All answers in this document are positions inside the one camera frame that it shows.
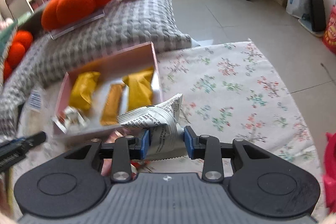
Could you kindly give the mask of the silver printed snack packet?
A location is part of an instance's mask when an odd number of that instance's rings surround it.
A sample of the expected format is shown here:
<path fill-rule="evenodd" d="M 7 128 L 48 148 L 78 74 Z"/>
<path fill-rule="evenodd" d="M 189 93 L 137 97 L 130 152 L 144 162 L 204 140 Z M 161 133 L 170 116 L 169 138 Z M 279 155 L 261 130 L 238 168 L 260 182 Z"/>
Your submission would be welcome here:
<path fill-rule="evenodd" d="M 165 102 L 140 107 L 117 117 L 122 127 L 149 130 L 146 160 L 173 159 L 187 154 L 184 131 L 178 123 L 182 101 L 183 95 L 179 93 Z"/>

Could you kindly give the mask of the pink cardboard box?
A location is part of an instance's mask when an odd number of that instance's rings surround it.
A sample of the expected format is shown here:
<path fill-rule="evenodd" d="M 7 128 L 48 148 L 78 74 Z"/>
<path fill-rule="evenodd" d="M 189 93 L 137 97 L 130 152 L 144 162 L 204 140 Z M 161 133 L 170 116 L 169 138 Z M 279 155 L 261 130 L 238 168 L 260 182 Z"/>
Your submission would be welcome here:
<path fill-rule="evenodd" d="M 110 99 L 116 101 L 115 116 L 128 111 L 129 87 L 123 78 L 134 75 L 145 69 L 153 69 L 150 77 L 152 90 L 151 103 L 156 105 L 163 101 L 159 70 L 154 45 L 151 42 L 132 46 L 125 50 L 112 53 L 109 56 L 89 62 L 88 64 L 69 71 L 65 74 L 60 86 L 54 116 L 52 117 L 53 134 L 58 138 L 75 136 L 108 134 L 118 128 L 118 124 L 101 124 L 101 117 L 107 109 L 106 103 Z M 69 106 L 71 92 L 79 76 L 85 73 L 99 73 L 95 90 L 91 94 L 91 105 L 84 111 L 85 125 L 73 124 L 69 128 L 59 118 L 64 117 L 64 110 Z"/>

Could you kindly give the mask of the yellow snack packet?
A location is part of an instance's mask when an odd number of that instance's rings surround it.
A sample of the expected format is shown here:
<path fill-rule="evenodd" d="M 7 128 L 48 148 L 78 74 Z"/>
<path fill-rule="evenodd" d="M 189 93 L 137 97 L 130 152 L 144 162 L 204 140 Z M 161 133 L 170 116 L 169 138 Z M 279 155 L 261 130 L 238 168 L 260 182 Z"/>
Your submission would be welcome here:
<path fill-rule="evenodd" d="M 154 68 L 149 67 L 122 78 L 123 83 L 129 88 L 128 111 L 153 104 L 153 89 L 151 87 L 153 75 Z"/>
<path fill-rule="evenodd" d="M 96 90 L 100 72 L 85 72 L 78 75 L 71 90 L 69 106 L 87 111 L 92 104 L 92 94 Z"/>

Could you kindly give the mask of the black bag on floor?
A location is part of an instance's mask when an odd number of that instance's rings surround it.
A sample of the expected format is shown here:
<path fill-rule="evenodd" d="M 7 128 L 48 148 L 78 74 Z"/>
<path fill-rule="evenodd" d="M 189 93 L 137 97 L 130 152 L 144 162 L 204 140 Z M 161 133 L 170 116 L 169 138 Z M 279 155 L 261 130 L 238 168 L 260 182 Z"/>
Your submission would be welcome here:
<path fill-rule="evenodd" d="M 323 0 L 309 0 L 311 28 L 314 32 L 323 32 L 326 28 L 326 15 Z"/>

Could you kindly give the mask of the thin yellow snack bar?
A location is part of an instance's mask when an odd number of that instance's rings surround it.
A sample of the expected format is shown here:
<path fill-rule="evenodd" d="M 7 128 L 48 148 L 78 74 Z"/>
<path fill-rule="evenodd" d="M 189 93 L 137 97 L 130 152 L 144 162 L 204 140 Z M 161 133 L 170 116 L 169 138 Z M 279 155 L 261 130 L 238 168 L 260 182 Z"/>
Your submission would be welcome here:
<path fill-rule="evenodd" d="M 117 117 L 119 114 L 120 102 L 124 87 L 124 83 L 112 84 L 110 86 L 110 90 L 100 118 L 101 125 L 109 126 L 117 124 Z"/>

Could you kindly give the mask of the white blue plastic bag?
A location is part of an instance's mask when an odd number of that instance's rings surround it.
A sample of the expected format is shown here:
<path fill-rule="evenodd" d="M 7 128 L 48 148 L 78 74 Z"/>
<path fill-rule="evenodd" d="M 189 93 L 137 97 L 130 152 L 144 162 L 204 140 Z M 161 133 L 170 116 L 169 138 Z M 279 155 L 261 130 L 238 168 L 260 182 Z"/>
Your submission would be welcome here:
<path fill-rule="evenodd" d="M 309 0 L 287 0 L 286 12 L 295 18 L 302 18 L 309 13 Z"/>

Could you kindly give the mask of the red shopping bag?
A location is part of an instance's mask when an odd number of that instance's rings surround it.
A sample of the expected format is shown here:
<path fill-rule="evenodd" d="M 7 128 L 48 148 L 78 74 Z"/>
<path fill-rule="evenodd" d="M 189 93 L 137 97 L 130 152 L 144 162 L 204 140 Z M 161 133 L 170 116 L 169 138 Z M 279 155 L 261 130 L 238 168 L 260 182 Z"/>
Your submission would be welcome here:
<path fill-rule="evenodd" d="M 322 42 L 332 53 L 336 54 L 336 5 L 333 5 L 331 9 Z"/>

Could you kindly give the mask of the green embroidered pillow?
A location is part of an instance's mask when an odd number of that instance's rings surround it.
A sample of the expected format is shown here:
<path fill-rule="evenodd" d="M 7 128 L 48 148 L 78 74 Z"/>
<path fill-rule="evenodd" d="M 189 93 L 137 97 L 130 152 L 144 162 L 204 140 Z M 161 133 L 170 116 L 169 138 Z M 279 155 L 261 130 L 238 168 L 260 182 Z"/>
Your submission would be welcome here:
<path fill-rule="evenodd" d="M 14 39 L 14 35 L 23 27 L 23 24 L 28 21 L 32 13 L 27 12 L 14 20 L 12 18 L 6 18 L 1 21 L 1 57 L 6 58 L 11 42 Z"/>

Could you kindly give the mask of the grey checkered quilt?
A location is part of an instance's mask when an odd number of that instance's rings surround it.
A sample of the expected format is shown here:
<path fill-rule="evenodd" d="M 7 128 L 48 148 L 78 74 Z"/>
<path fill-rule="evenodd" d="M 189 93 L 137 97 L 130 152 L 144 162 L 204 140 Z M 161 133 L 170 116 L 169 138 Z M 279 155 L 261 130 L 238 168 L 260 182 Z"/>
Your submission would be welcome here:
<path fill-rule="evenodd" d="M 17 134 L 18 107 L 35 84 L 44 87 L 96 58 L 152 42 L 156 52 L 192 46 L 175 24 L 172 0 L 112 0 L 104 17 L 56 40 L 42 32 L 1 90 L 1 135 Z"/>

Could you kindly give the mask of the yellow snack packet in box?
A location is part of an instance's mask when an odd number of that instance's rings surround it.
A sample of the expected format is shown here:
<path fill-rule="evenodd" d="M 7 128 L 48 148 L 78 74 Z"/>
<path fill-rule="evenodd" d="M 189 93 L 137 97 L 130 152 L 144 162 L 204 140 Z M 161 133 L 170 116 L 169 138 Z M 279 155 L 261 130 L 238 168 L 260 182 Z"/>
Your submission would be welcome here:
<path fill-rule="evenodd" d="M 151 87 L 153 75 L 154 68 L 149 67 L 122 78 L 123 83 L 129 88 L 128 111 L 153 104 L 153 89 Z"/>

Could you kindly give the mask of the small orange pumpkin cushion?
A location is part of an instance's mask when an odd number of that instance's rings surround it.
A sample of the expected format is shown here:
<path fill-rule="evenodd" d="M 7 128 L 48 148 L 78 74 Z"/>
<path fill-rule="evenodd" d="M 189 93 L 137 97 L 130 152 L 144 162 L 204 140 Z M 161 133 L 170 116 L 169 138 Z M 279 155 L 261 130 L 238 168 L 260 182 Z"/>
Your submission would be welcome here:
<path fill-rule="evenodd" d="M 5 82 L 13 73 L 14 69 L 20 64 L 26 52 L 33 43 L 33 35 L 29 31 L 19 30 L 9 47 L 7 58 L 3 69 L 3 81 Z"/>

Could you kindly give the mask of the floral white cloth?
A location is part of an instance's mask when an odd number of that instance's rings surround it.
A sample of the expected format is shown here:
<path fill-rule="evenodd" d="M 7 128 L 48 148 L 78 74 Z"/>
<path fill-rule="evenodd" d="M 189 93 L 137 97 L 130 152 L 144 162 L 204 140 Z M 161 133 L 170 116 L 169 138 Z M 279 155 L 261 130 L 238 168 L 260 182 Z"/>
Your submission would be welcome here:
<path fill-rule="evenodd" d="M 251 42 L 197 47 L 161 55 L 149 47 L 125 50 L 107 71 L 112 78 L 158 63 L 155 77 L 159 98 L 183 94 L 180 124 L 222 141 L 244 138 L 303 168 L 317 181 L 322 171 L 309 129 L 276 70 Z M 202 170 L 200 160 L 186 157 L 148 164 L 144 177 L 150 182 L 130 192 L 123 203 L 107 203 L 92 223 L 255 223 L 217 190 L 206 194 L 201 181 L 179 177 L 165 182 L 168 172 Z"/>

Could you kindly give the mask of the clear acrylic board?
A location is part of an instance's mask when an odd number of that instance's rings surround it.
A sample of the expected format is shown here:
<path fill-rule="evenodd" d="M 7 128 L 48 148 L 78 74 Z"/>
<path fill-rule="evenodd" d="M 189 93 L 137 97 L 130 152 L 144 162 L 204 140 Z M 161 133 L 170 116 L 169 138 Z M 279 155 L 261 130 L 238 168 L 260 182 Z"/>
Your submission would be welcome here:
<path fill-rule="evenodd" d="M 63 28 L 59 28 L 59 29 L 56 29 L 56 30 L 53 30 L 51 32 L 49 32 L 50 34 L 50 37 L 52 40 L 55 40 L 73 30 L 76 30 L 88 23 L 91 23 L 91 22 L 94 22 L 95 20 L 98 20 L 100 18 L 103 18 L 105 16 L 105 12 L 104 12 L 104 9 L 98 9 L 97 11 L 95 11 L 94 13 L 90 14 L 89 16 L 77 21 L 77 22 L 74 22 L 74 23 L 71 23 L 71 24 L 68 24 L 66 25 L 65 27 Z"/>

